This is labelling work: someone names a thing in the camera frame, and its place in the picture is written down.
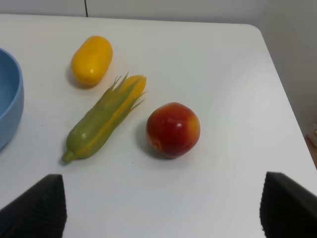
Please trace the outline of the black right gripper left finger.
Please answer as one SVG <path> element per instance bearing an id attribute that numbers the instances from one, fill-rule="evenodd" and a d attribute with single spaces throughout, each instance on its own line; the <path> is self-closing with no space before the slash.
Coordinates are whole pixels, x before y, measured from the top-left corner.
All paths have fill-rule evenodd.
<path id="1" fill-rule="evenodd" d="M 0 210 L 0 236 L 61 238 L 66 221 L 63 177 L 50 174 Z"/>

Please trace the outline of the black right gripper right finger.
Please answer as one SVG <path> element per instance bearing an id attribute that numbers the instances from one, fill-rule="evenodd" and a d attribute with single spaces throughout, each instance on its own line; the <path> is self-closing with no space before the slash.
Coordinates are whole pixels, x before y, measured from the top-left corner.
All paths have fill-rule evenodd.
<path id="1" fill-rule="evenodd" d="M 260 221 L 267 238 L 315 238 L 317 196 L 283 173 L 267 172 Z"/>

